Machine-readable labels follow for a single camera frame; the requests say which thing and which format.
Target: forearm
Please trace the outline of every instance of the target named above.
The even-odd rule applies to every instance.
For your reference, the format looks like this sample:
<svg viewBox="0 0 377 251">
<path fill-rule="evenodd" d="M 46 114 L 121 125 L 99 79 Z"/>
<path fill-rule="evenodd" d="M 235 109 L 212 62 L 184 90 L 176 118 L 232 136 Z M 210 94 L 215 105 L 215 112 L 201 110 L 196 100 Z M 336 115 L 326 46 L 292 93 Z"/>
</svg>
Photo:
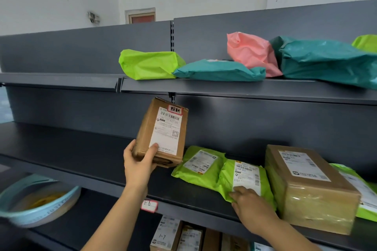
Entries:
<svg viewBox="0 0 377 251">
<path fill-rule="evenodd" d="M 143 200 L 143 192 L 126 186 L 82 251 L 125 251 Z"/>
<path fill-rule="evenodd" d="M 263 238 L 276 251 L 320 251 L 320 248 L 306 239 L 289 223 L 279 220 L 263 234 Z"/>
</svg>

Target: brown cardboard box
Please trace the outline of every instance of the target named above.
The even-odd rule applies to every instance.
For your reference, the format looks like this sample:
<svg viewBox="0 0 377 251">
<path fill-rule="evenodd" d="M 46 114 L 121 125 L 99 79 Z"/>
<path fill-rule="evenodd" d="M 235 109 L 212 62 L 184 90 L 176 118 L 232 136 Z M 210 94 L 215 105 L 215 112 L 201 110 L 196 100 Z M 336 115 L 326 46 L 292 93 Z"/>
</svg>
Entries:
<svg viewBox="0 0 377 251">
<path fill-rule="evenodd" d="M 201 251 L 203 245 L 203 230 L 183 226 L 177 251 Z"/>
<path fill-rule="evenodd" d="M 150 243 L 150 251 L 177 251 L 181 231 L 182 221 L 163 215 Z"/>
<path fill-rule="evenodd" d="M 160 98 L 154 98 L 144 115 L 136 144 L 132 151 L 137 159 L 145 156 L 148 148 L 158 143 L 153 159 L 161 167 L 174 167 L 182 162 L 189 110 Z"/>
<path fill-rule="evenodd" d="M 222 234 L 221 251 L 249 251 L 250 245 L 246 239 L 228 234 Z"/>
<path fill-rule="evenodd" d="M 220 250 L 220 232 L 207 228 L 205 230 L 202 251 Z"/>
<path fill-rule="evenodd" d="M 267 145 L 266 163 L 280 218 L 350 234 L 361 195 L 313 150 Z"/>
</svg>

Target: pink plastic bag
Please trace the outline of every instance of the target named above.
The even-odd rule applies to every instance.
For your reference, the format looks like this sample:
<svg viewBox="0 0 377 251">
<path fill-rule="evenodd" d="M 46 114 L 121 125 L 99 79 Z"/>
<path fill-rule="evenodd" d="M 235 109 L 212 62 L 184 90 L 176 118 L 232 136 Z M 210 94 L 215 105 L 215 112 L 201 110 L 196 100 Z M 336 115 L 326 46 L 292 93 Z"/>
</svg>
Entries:
<svg viewBox="0 0 377 251">
<path fill-rule="evenodd" d="M 266 68 L 266 77 L 278 77 L 283 73 L 277 66 L 274 50 L 269 41 L 255 35 L 234 32 L 227 34 L 228 54 L 248 69 L 256 66 Z"/>
</svg>

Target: red-bordered sticker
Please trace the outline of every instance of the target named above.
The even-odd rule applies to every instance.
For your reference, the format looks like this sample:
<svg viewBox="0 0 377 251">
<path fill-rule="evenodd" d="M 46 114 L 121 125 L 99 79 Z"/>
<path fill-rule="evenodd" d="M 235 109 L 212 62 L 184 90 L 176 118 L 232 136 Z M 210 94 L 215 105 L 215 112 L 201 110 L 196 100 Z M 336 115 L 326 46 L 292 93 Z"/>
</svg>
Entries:
<svg viewBox="0 0 377 251">
<path fill-rule="evenodd" d="M 167 107 L 167 111 L 169 111 L 171 113 L 178 114 L 178 115 L 182 115 L 182 112 L 183 112 L 181 107 L 177 107 L 177 106 L 173 106 L 173 105 L 169 105 Z"/>
<path fill-rule="evenodd" d="M 149 211 L 152 213 L 155 213 L 158 208 L 158 202 L 157 201 L 150 201 L 150 200 L 144 200 L 141 204 L 141 209 L 145 211 Z"/>
</svg>

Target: person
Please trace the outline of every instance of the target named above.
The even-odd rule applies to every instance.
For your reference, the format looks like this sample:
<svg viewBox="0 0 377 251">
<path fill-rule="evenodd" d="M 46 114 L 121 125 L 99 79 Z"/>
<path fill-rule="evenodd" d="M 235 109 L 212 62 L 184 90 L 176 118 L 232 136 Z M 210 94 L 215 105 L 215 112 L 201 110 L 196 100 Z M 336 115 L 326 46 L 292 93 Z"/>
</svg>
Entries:
<svg viewBox="0 0 377 251">
<path fill-rule="evenodd" d="M 124 150 L 126 185 L 115 205 L 82 251 L 125 251 L 131 239 L 140 206 L 147 196 L 150 174 L 156 168 L 152 163 L 158 144 L 153 144 L 140 162 L 134 160 L 133 140 Z M 320 251 L 290 224 L 281 220 L 271 206 L 257 193 L 245 187 L 235 187 L 230 196 L 232 206 L 242 224 L 264 238 L 276 251 Z"/>
</svg>

